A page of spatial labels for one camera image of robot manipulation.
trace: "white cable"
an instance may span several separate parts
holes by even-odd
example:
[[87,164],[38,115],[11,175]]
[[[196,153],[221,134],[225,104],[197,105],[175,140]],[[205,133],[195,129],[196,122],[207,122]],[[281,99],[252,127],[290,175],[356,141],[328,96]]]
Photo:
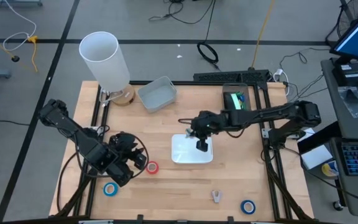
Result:
[[[273,74],[273,80],[274,82],[279,82],[280,81],[280,77],[281,75],[284,75],[285,76],[285,79],[287,80],[287,83],[290,82],[290,80],[288,79],[288,75],[284,72],[284,70],[282,69],[277,69],[277,71]],[[287,87],[287,92],[285,93],[285,96],[288,96],[288,94],[290,94],[290,88]]]
[[[14,12],[16,15],[20,16],[21,18],[23,18],[23,19],[25,19],[25,20],[31,22],[31,23],[34,25],[34,31],[31,33],[31,35],[29,35],[29,34],[26,33],[26,32],[18,32],[18,33],[16,33],[16,34],[13,34],[13,35],[9,36],[8,38],[6,38],[6,39],[4,40],[4,42],[2,43],[2,46],[4,47],[4,49],[7,50],[7,51],[13,51],[13,50],[16,50],[16,49],[18,49],[19,47],[21,47],[21,46],[26,42],[26,40],[27,40],[28,38],[30,38],[30,37],[32,37],[32,36],[34,35],[35,30],[37,30],[37,25],[36,25],[33,21],[31,21],[30,19],[28,19],[28,18],[26,18],[26,17],[20,15],[19,13],[17,13],[17,12],[12,8],[12,6],[8,3],[7,0],[4,0],[4,1],[5,1],[5,3],[7,4],[7,6],[12,10],[12,12]],[[7,49],[7,48],[5,47],[5,43],[6,43],[10,38],[12,38],[12,37],[14,37],[14,36],[16,36],[16,35],[19,35],[19,34],[25,34],[25,35],[27,36],[27,38],[26,38],[25,40],[23,40],[23,42],[22,42],[21,44],[19,44],[17,47],[15,47],[15,48],[13,48],[13,49]]]

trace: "wheel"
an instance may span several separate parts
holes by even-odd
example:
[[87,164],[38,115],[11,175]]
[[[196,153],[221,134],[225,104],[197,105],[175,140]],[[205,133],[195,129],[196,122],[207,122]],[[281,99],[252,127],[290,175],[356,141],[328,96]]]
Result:
[[333,207],[335,210],[337,210],[339,212],[343,210],[343,206],[341,205],[341,203],[339,201],[333,202]]

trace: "white cylinder container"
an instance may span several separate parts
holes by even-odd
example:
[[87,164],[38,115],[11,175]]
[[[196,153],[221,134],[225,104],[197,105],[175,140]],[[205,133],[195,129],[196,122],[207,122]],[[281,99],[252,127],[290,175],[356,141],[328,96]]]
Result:
[[80,43],[80,55],[99,85],[110,93],[129,84],[129,71],[117,38],[108,32],[94,32]]

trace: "green object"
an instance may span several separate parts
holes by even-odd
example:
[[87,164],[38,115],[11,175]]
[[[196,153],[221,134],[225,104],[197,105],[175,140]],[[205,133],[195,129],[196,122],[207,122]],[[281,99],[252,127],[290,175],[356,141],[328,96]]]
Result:
[[240,106],[240,103],[239,103],[239,99],[237,98],[237,94],[236,94],[236,93],[232,93],[232,94],[231,94],[231,99],[233,100],[234,107],[236,107],[236,110],[241,110],[241,106]]

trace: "blue tape roll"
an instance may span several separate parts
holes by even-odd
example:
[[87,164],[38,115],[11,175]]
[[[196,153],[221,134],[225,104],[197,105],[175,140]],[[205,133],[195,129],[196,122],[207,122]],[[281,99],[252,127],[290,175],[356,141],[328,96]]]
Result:
[[[112,186],[112,192],[109,193],[107,192],[107,188]],[[116,195],[118,192],[118,185],[114,182],[110,182],[110,183],[107,183],[104,187],[103,187],[103,193],[105,194],[105,196],[109,196],[109,197],[112,197],[114,195]]]
[[[252,209],[250,211],[247,211],[246,210],[246,205],[251,205]],[[256,210],[256,206],[255,206],[255,203],[253,201],[245,200],[245,201],[241,202],[241,211],[244,212],[245,214],[252,215],[252,214],[254,214],[255,210]]]

